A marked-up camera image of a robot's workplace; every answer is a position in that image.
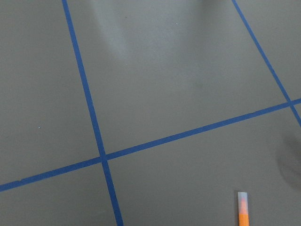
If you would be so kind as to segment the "orange highlighter pen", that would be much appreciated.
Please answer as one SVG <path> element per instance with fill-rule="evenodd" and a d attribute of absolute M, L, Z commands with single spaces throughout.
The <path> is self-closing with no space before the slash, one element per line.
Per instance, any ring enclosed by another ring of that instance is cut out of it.
<path fill-rule="evenodd" d="M 248 194 L 246 192 L 238 192 L 238 223 L 239 226 L 250 226 Z"/>

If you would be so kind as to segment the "brown paper table mat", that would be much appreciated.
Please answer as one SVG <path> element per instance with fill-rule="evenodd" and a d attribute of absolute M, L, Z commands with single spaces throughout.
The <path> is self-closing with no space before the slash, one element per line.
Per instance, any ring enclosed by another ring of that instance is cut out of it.
<path fill-rule="evenodd" d="M 301 223 L 298 0 L 3 0 L 3 226 Z"/>

